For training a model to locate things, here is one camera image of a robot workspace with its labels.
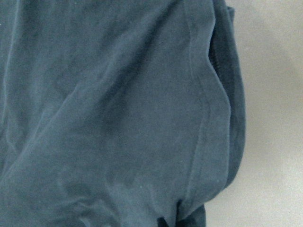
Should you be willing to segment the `black graphic t-shirt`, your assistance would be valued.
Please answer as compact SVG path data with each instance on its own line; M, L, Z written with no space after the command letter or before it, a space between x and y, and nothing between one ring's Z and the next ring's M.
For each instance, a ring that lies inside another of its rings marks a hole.
M1 226L204 227L245 144L234 13L1 1Z

